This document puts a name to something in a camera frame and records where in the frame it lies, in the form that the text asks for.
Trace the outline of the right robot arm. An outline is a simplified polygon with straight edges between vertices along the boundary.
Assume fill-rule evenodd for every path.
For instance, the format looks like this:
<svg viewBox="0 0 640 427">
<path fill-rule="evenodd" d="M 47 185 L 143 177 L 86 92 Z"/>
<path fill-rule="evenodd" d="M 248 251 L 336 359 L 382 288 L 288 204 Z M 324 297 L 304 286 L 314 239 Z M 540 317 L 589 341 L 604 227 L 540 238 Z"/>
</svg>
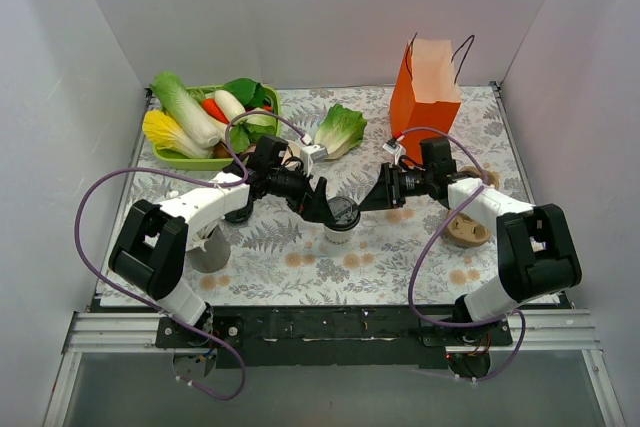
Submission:
<svg viewBox="0 0 640 427">
<path fill-rule="evenodd" d="M 422 162 L 409 167 L 399 138 L 391 138 L 383 148 L 394 160 L 382 164 L 376 184 L 359 208 L 396 209 L 409 197 L 429 196 L 452 217 L 464 214 L 495 236 L 496 276 L 461 296 L 449 319 L 429 321 L 451 328 L 460 342 L 471 345 L 486 336 L 489 324 L 521 305 L 579 285 L 582 269 L 559 206 L 536 206 L 509 197 L 489 184 L 484 170 L 460 171 L 451 153 L 454 143 L 448 135 L 422 141 Z"/>
</svg>

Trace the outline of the loose green lettuce head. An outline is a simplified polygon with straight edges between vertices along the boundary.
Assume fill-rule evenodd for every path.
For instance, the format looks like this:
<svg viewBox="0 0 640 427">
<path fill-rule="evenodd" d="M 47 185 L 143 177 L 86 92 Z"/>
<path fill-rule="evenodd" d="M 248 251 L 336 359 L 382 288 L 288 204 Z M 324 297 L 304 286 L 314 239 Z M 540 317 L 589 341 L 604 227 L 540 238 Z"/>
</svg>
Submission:
<svg viewBox="0 0 640 427">
<path fill-rule="evenodd" d="M 361 112 L 335 104 L 319 125 L 314 142 L 326 148 L 328 160 L 336 160 L 361 144 L 366 126 Z"/>
</svg>

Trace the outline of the yellow cabbage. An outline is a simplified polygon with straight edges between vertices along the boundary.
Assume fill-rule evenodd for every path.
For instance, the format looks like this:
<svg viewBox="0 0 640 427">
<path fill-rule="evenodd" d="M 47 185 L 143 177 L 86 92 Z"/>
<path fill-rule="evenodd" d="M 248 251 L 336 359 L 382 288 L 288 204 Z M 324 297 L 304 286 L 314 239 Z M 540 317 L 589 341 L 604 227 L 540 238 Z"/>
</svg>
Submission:
<svg viewBox="0 0 640 427">
<path fill-rule="evenodd" d="M 145 114 L 142 130 L 158 149 L 172 150 L 191 159 L 205 159 L 212 155 L 211 149 L 197 145 L 172 117 L 159 110 Z"/>
</svg>

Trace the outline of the white radish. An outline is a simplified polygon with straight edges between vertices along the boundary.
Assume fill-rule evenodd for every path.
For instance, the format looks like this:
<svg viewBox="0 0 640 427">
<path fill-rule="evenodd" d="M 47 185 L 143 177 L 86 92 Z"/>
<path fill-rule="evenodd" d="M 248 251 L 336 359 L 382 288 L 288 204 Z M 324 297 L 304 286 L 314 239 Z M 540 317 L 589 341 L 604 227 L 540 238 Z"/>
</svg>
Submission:
<svg viewBox="0 0 640 427">
<path fill-rule="evenodd" d="M 226 90 L 216 90 L 213 99 L 228 123 L 246 112 L 244 105 Z"/>
</svg>

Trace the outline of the napa cabbage green white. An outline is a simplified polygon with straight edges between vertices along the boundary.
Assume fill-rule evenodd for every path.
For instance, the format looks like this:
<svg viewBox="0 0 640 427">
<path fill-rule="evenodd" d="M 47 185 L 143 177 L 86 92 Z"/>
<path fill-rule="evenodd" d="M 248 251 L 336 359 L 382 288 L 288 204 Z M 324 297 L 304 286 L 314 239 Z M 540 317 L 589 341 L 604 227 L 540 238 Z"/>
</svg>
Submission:
<svg viewBox="0 0 640 427">
<path fill-rule="evenodd" d="M 220 129 L 172 72 L 155 76 L 150 88 L 164 110 L 200 147 L 209 148 L 221 140 Z"/>
</svg>

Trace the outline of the grey straw holder cup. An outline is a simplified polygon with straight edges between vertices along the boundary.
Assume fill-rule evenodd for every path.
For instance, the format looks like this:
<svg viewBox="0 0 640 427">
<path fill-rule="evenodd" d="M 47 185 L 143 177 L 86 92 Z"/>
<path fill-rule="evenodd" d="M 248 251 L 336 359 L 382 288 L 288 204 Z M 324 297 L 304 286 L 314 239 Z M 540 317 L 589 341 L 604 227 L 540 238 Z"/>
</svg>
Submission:
<svg viewBox="0 0 640 427">
<path fill-rule="evenodd" d="M 201 247 L 195 247 L 186 253 L 186 259 L 197 272 L 212 274 L 228 263 L 231 246 L 220 226 L 216 226 Z"/>
</svg>

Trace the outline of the green vegetable tray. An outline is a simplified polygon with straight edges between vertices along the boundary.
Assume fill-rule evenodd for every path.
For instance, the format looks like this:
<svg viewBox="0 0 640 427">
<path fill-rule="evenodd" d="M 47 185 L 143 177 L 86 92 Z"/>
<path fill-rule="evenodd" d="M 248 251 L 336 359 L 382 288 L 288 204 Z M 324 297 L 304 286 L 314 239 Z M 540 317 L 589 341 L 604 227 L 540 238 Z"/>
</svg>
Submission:
<svg viewBox="0 0 640 427">
<path fill-rule="evenodd" d="M 274 114 L 281 114 L 282 108 L 279 94 L 271 86 L 264 86 L 263 89 L 265 92 L 263 108 Z M 241 127 L 246 135 L 243 135 L 239 128 L 231 130 L 231 141 L 238 157 L 242 153 L 240 147 L 245 146 L 246 151 L 248 151 L 263 134 L 279 136 L 281 131 L 280 121 L 272 117 L 266 117 L 264 121 L 246 120 L 241 123 Z M 220 171 L 233 162 L 233 158 L 224 144 L 224 130 L 225 127 L 221 127 L 221 141 L 213 148 L 208 158 L 189 158 L 179 151 L 161 148 L 156 144 L 152 147 L 153 153 L 160 161 L 178 170 Z"/>
</svg>

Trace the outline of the orange paper bag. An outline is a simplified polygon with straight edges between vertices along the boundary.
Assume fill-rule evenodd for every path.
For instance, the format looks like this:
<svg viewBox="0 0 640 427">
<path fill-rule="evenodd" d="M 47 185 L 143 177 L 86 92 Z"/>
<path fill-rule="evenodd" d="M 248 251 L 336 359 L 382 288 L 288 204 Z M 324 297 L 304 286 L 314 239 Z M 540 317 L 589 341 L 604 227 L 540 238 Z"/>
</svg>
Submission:
<svg viewBox="0 0 640 427">
<path fill-rule="evenodd" d="M 431 131 L 450 131 L 462 103 L 456 80 L 455 52 L 449 40 L 415 38 L 406 45 L 390 103 L 391 131 L 405 135 L 401 144 L 411 157 Z"/>
</svg>

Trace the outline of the floral table mat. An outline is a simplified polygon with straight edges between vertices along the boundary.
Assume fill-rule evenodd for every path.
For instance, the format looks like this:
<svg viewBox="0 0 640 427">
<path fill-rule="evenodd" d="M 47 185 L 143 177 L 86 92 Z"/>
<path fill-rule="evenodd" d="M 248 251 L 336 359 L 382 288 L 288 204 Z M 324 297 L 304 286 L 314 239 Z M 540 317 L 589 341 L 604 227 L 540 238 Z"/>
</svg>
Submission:
<svg viewBox="0 0 640 427">
<path fill-rule="evenodd" d="M 382 145 L 390 138 L 388 87 L 299 89 L 280 92 L 286 124 L 314 133 L 335 104 L 362 113 L 367 120 L 361 145 L 341 158 L 316 167 L 328 181 L 329 196 L 363 199 L 388 158 Z M 207 302 L 221 305 L 450 304 L 493 278 L 497 271 L 494 239 L 480 247 L 462 247 L 432 234 L 447 211 L 432 199 L 410 198 L 397 210 L 363 214 L 353 247 L 329 256 L 324 230 L 292 213 L 284 200 L 256 202 L 249 220 L 223 224 L 231 246 L 228 263 L 212 274 L 186 266 L 189 285 Z"/>
</svg>

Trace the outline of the black plastic cup lid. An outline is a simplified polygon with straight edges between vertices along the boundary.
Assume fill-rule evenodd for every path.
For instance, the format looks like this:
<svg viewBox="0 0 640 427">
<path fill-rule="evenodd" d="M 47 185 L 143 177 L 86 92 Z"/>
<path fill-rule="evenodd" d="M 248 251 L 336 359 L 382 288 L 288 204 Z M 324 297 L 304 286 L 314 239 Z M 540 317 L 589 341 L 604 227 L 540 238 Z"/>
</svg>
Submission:
<svg viewBox="0 0 640 427">
<path fill-rule="evenodd" d="M 337 232 L 345 232 L 352 230 L 360 222 L 360 208 L 353 199 L 335 196 L 328 200 L 328 206 L 333 219 L 325 224 L 327 228 Z"/>
</svg>

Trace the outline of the white paper coffee cup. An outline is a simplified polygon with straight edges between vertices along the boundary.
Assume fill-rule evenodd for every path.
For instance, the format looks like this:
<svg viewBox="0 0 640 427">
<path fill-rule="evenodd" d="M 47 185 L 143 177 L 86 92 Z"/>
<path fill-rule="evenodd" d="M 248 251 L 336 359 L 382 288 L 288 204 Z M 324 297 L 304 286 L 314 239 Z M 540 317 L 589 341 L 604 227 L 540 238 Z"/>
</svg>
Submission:
<svg viewBox="0 0 640 427">
<path fill-rule="evenodd" d="M 329 256 L 347 252 L 353 247 L 353 233 L 354 228 L 349 230 L 333 230 L 325 226 L 323 252 Z"/>
</svg>

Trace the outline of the green bok choy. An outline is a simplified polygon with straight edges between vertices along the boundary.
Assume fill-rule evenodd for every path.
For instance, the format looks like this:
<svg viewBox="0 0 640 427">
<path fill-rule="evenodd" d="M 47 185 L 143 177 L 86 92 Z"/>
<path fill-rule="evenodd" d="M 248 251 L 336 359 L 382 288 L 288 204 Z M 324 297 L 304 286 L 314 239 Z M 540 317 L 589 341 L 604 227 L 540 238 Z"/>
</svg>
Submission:
<svg viewBox="0 0 640 427">
<path fill-rule="evenodd" d="M 238 78 L 221 87 L 233 94 L 245 107 L 246 112 L 271 112 L 270 98 L 264 87 L 249 78 Z M 271 116 L 249 115 L 239 119 L 231 128 L 230 141 L 236 153 L 241 153 L 256 144 L 263 135 L 275 135 L 278 121 Z"/>
</svg>

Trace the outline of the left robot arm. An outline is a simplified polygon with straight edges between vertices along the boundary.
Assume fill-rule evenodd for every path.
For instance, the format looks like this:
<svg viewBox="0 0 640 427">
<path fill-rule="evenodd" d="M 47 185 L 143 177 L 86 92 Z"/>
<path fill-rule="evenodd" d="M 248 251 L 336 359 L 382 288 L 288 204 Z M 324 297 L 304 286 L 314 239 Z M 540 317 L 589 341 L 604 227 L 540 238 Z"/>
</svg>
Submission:
<svg viewBox="0 0 640 427">
<path fill-rule="evenodd" d="M 205 345 L 213 324 L 204 316 L 207 303 L 183 278 L 185 256 L 193 249 L 213 248 L 221 219 L 273 195 L 307 222 L 327 225 L 335 220 L 326 179 L 310 184 L 311 168 L 327 157 L 326 147 L 301 147 L 295 158 L 300 164 L 293 170 L 283 164 L 286 151 L 286 141 L 265 135 L 246 160 L 227 166 L 210 184 L 158 204 L 140 200 L 129 209 L 109 268 L 179 319 L 178 334 L 190 346 Z"/>
</svg>

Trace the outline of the brown cardboard cup carrier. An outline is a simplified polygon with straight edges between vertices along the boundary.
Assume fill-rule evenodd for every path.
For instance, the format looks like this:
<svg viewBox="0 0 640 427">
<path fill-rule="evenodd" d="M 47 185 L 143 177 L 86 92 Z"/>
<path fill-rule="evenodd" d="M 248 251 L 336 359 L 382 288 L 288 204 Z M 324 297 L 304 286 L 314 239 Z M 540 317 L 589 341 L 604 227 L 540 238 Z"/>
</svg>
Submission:
<svg viewBox="0 0 640 427">
<path fill-rule="evenodd" d="M 478 169 L 473 166 L 465 166 L 461 172 L 469 173 L 472 177 L 481 177 Z M 487 172 L 489 185 L 499 190 L 499 174 L 494 171 Z M 456 217 L 447 224 L 443 237 L 462 247 L 480 247 L 490 238 L 490 231 L 477 221 L 465 214 L 457 214 Z"/>
</svg>

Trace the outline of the orange carrot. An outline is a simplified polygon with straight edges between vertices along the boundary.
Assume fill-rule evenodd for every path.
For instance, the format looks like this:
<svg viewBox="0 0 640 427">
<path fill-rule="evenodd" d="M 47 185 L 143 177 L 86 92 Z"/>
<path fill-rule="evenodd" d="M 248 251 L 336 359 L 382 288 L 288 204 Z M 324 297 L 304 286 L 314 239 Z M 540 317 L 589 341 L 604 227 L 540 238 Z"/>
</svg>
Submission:
<svg viewBox="0 0 640 427">
<path fill-rule="evenodd" d="M 201 103 L 203 110 L 223 124 L 229 123 L 229 109 L 224 104 L 219 104 L 214 98 L 205 98 Z"/>
</svg>

